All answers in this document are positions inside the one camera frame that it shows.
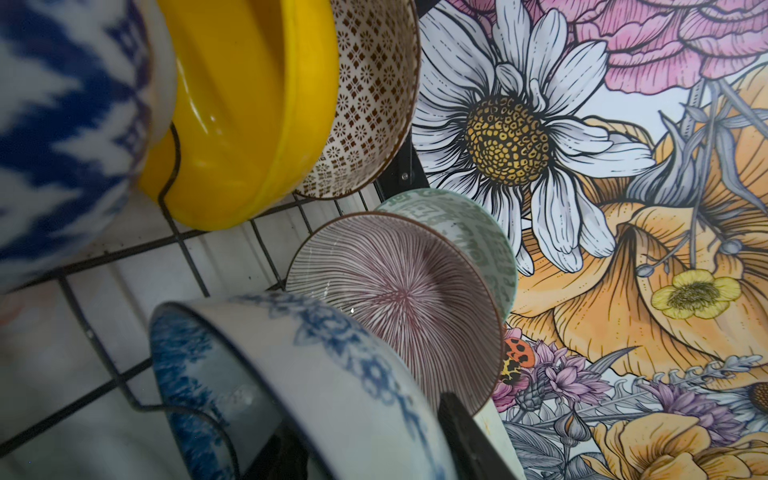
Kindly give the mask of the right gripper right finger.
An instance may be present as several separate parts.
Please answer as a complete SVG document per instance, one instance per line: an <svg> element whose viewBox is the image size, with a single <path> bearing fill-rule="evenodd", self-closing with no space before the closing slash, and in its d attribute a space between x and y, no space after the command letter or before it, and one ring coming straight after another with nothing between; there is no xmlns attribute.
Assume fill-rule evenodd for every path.
<svg viewBox="0 0 768 480"><path fill-rule="evenodd" d="M459 479L517 479L453 392L441 394L438 420Z"/></svg>

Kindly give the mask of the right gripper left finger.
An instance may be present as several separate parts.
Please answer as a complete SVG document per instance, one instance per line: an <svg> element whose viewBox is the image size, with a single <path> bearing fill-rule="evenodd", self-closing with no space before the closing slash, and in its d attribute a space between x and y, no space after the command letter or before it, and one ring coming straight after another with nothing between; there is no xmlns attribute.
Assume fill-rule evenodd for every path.
<svg viewBox="0 0 768 480"><path fill-rule="evenodd" d="M299 436L287 424L281 423L242 478L314 480L326 479L327 473Z"/></svg>

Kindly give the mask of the blue floral bowl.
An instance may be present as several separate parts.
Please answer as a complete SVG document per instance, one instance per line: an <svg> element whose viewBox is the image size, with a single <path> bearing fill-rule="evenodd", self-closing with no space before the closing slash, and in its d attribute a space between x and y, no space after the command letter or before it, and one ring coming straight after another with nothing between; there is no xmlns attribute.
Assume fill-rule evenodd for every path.
<svg viewBox="0 0 768 480"><path fill-rule="evenodd" d="M333 479L454 479L436 414L400 357L342 312L272 291L166 302L149 341L195 479L266 476L280 428Z"/></svg>

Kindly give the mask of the pink striped bowl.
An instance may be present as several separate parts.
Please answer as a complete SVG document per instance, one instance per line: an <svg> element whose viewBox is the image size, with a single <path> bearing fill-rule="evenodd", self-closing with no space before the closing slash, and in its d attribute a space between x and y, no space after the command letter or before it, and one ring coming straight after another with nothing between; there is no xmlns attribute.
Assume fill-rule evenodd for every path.
<svg viewBox="0 0 768 480"><path fill-rule="evenodd" d="M387 343L432 406L450 392L476 414L491 399L502 368L496 303L469 257L434 229L378 211L336 218L297 250L286 289Z"/></svg>

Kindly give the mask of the green patterned bowl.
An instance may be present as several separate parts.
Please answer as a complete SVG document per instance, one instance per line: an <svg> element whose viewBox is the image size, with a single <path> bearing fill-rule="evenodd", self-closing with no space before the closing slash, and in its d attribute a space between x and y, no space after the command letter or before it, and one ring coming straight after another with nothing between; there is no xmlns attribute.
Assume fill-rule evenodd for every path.
<svg viewBox="0 0 768 480"><path fill-rule="evenodd" d="M399 193L377 209L421 223L453 242L483 277L499 316L507 318L517 293L516 258L496 220L480 205L451 191L422 188Z"/></svg>

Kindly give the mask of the yellow bowl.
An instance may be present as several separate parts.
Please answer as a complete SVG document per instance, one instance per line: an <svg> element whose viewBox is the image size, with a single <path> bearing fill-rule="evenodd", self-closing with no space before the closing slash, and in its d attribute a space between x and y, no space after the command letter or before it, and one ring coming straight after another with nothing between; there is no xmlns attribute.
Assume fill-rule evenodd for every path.
<svg viewBox="0 0 768 480"><path fill-rule="evenodd" d="M327 1L163 1L176 56L173 128L140 188L173 219L231 228L296 189L335 117L339 53Z"/></svg>

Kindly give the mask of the red orange patterned bowl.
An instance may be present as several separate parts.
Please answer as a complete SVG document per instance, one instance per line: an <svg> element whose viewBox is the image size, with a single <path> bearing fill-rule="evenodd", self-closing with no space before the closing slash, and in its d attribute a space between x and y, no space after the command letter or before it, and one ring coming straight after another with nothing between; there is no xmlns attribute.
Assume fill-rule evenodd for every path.
<svg viewBox="0 0 768 480"><path fill-rule="evenodd" d="M154 1L1 5L1 288L61 265L119 214L175 109Z"/></svg>

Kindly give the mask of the brown dotted patterned bowl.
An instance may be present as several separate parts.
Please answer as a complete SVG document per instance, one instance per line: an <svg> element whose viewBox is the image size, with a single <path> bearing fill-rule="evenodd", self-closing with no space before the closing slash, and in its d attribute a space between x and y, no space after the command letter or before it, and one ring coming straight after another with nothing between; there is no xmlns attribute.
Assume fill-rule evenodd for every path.
<svg viewBox="0 0 768 480"><path fill-rule="evenodd" d="M339 52L335 119L322 155L296 193L356 193L396 157L415 112L420 34L410 0L333 1Z"/></svg>

